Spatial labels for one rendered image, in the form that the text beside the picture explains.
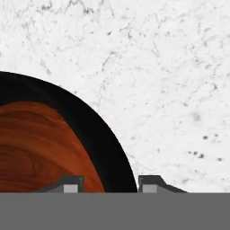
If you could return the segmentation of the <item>black bowl with wooden inside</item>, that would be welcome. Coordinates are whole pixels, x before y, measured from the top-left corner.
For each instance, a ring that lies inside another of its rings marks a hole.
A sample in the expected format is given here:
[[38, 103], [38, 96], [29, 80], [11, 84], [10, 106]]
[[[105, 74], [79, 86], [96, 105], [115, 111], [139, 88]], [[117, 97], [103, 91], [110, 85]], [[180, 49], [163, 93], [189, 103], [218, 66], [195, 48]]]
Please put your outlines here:
[[61, 177], [86, 192], [136, 192], [128, 158], [105, 121], [67, 90], [0, 71], [0, 192], [33, 192]]

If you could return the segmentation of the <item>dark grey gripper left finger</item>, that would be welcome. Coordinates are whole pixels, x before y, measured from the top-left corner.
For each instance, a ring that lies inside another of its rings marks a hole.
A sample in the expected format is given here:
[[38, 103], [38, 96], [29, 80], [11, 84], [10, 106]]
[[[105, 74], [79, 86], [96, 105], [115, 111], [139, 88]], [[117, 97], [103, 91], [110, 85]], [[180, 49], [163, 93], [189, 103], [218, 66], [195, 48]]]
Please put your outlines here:
[[84, 192], [84, 177], [78, 175], [62, 176], [55, 183], [39, 190], [39, 193], [79, 193]]

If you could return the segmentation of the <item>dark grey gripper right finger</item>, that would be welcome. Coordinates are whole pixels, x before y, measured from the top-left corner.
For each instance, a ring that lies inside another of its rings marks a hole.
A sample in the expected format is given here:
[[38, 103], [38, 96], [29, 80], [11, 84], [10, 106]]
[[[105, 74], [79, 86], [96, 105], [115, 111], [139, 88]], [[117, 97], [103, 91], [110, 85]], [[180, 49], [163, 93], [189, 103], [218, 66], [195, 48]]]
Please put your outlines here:
[[185, 193], [185, 190], [167, 184], [160, 175], [139, 175], [138, 185], [138, 191], [142, 193]]

